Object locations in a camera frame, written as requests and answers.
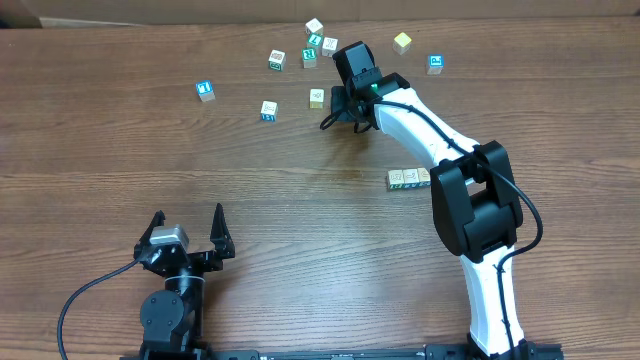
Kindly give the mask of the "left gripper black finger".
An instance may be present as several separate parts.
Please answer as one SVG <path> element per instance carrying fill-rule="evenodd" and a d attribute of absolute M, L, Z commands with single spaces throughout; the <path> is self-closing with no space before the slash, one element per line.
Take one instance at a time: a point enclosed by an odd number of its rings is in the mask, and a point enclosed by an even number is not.
<path fill-rule="evenodd" d="M 235 245 L 226 224 L 223 206 L 220 203 L 216 205 L 209 239 L 214 245 L 217 258 L 224 260 L 235 257 Z"/>
<path fill-rule="evenodd" d="M 165 222 L 166 216 L 163 211 L 158 210 L 155 212 L 149 226 L 140 237 L 138 243 L 134 246 L 135 250 L 142 250 L 144 247 L 150 244 L 150 238 L 153 230 L 158 226 L 163 226 Z"/>

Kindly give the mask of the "green R letter block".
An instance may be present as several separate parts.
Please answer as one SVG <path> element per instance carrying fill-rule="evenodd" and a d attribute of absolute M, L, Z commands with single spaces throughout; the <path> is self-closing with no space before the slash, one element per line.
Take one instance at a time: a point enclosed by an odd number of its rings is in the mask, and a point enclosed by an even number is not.
<path fill-rule="evenodd" d="M 387 173 L 388 188 L 390 190 L 402 189 L 405 185 L 402 170 L 389 170 Z"/>

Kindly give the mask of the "blue T letter block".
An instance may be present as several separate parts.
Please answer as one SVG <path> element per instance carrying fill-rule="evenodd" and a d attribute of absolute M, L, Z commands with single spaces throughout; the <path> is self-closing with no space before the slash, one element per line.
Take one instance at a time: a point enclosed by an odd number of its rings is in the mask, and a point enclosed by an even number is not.
<path fill-rule="evenodd" d="M 403 171 L 403 188 L 416 188 L 420 184 L 419 172 L 417 169 L 405 169 Z"/>

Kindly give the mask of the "yellow-top wooden block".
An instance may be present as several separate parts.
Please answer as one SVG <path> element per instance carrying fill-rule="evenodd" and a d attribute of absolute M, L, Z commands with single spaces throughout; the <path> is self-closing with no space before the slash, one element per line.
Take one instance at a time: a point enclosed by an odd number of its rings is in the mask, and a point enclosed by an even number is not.
<path fill-rule="evenodd" d="M 419 186 L 428 187 L 431 185 L 431 177 L 429 171 L 426 168 L 417 168 Z"/>

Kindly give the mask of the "yellow-sided wooden block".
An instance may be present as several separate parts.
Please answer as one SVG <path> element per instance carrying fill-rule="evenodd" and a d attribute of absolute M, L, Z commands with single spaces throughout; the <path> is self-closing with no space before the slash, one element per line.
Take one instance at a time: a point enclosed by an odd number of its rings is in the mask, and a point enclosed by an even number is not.
<path fill-rule="evenodd" d="M 323 89 L 311 89 L 309 95 L 309 107 L 311 109 L 322 109 L 324 107 L 324 95 Z"/>

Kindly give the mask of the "blue-sided wooden block rear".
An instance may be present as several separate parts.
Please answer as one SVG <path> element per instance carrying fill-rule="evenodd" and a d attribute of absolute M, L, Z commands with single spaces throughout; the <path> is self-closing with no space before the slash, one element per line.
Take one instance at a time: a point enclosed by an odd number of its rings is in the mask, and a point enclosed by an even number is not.
<path fill-rule="evenodd" d="M 332 57 L 337 51 L 338 40 L 336 38 L 325 37 L 321 46 L 321 55 Z"/>

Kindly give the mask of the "green-top R block rear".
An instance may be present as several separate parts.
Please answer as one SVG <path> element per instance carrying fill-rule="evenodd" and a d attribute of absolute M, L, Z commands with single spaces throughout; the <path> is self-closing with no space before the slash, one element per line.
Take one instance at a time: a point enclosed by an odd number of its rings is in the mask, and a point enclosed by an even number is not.
<path fill-rule="evenodd" d="M 314 48 L 304 48 L 301 51 L 301 58 L 304 69 L 315 68 L 317 66 L 317 52 Z"/>

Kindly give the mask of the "yellow-top block far right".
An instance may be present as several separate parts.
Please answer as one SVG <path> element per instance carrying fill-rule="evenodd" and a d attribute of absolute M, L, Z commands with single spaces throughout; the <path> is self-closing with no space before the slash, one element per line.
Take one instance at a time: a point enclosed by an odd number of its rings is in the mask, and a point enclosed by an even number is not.
<path fill-rule="evenodd" d="M 411 44 L 411 37 L 405 32 L 401 32 L 394 37 L 392 47 L 398 55 L 404 55 L 410 49 Z"/>

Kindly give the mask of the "green L letter block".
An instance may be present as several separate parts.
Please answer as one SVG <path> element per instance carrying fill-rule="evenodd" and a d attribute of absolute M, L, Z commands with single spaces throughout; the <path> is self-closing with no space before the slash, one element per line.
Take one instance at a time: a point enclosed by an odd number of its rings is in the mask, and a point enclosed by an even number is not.
<path fill-rule="evenodd" d="M 311 33 L 307 38 L 306 47 L 312 48 L 316 53 L 321 51 L 324 37 L 321 34 Z"/>

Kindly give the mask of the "rear plain wooden block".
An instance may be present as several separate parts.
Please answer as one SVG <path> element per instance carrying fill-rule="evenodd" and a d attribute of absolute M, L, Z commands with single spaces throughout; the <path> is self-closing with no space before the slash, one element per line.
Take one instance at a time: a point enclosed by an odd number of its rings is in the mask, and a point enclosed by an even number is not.
<path fill-rule="evenodd" d="M 305 24 L 305 32 L 308 35 L 311 35 L 311 34 L 323 35 L 324 26 L 317 18 L 313 18 Z"/>

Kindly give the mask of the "plain wooden block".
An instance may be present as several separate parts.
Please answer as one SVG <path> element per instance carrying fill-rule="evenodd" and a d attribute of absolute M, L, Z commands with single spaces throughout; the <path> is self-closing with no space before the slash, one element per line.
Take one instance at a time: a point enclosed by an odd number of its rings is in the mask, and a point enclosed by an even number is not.
<path fill-rule="evenodd" d="M 311 34 L 323 35 L 324 26 L 317 18 L 313 18 L 305 24 L 305 32 L 308 35 L 311 35 Z"/>
<path fill-rule="evenodd" d="M 277 119 L 278 104 L 272 101 L 263 101 L 260 116 L 263 121 L 275 122 Z"/>

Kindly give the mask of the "blue P letter block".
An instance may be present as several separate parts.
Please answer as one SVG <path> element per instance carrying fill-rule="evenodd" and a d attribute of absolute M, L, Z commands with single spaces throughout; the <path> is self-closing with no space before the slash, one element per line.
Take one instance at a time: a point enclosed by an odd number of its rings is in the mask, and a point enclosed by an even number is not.
<path fill-rule="evenodd" d="M 428 57 L 427 74 L 439 75 L 444 68 L 444 58 L 440 54 L 430 54 Z"/>

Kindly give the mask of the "green B letter block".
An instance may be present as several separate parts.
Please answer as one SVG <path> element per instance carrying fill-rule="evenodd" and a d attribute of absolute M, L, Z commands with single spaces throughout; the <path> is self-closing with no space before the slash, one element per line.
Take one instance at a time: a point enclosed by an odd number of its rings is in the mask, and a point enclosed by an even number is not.
<path fill-rule="evenodd" d="M 286 64 L 286 53 L 273 49 L 268 58 L 268 66 L 270 69 L 282 72 Z"/>

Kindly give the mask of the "blue-top block far left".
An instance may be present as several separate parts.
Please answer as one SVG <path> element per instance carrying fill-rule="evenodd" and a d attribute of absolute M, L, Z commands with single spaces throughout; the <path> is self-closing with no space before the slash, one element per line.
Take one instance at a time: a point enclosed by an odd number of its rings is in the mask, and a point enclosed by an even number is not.
<path fill-rule="evenodd" d="M 202 102 L 208 102 L 216 99 L 213 85 L 209 80 L 198 82 L 196 84 L 196 91 Z"/>

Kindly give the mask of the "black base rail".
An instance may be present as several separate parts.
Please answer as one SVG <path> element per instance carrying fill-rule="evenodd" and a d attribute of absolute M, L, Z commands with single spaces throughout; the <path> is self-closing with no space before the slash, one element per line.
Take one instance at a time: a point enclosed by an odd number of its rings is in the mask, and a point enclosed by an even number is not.
<path fill-rule="evenodd" d="M 256 350 L 219 351 L 209 353 L 151 353 L 124 356 L 126 360 L 138 359 L 213 359 L 213 360 L 459 360 L 459 359 L 530 359 L 563 360 L 564 353 L 558 344 L 545 345 L 533 342 L 516 347 L 514 356 L 482 355 L 470 344 L 426 345 L 421 348 L 332 350 L 301 352 L 258 352 Z"/>

